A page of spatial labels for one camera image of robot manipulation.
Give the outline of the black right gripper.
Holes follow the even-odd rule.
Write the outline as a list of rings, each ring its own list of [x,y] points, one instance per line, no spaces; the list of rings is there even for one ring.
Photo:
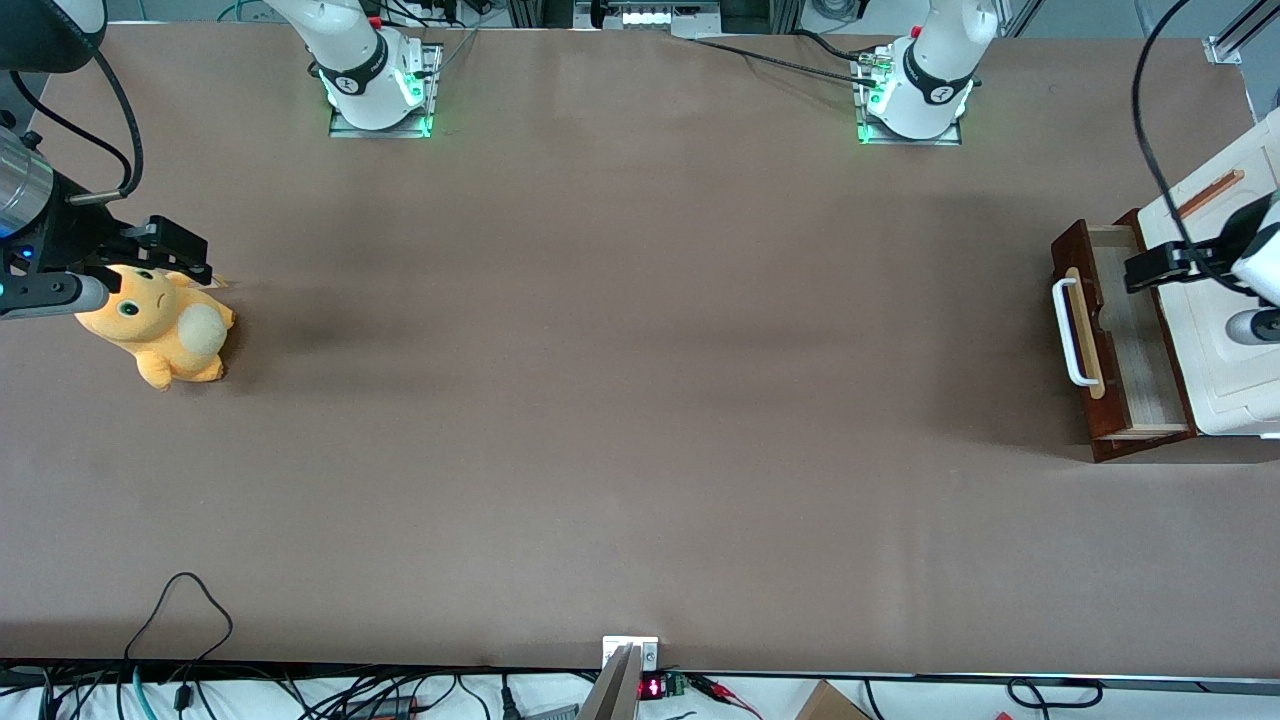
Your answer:
[[[3,273],[82,272],[86,266],[131,264],[138,258],[165,263],[166,278],[177,287],[215,286],[207,261],[209,243],[177,222],[151,215],[127,227],[104,205],[76,206],[67,196],[82,191],[68,178],[28,181],[23,187],[3,179]],[[136,246],[131,245],[122,234]]]

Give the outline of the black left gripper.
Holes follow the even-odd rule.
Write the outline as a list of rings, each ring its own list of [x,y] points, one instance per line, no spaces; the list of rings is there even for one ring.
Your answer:
[[[1256,199],[1238,208],[1219,234],[1188,251],[1190,272],[1178,243],[1161,243],[1125,260],[1128,293],[1169,283],[1221,281],[1228,286],[1277,284],[1279,201]]]

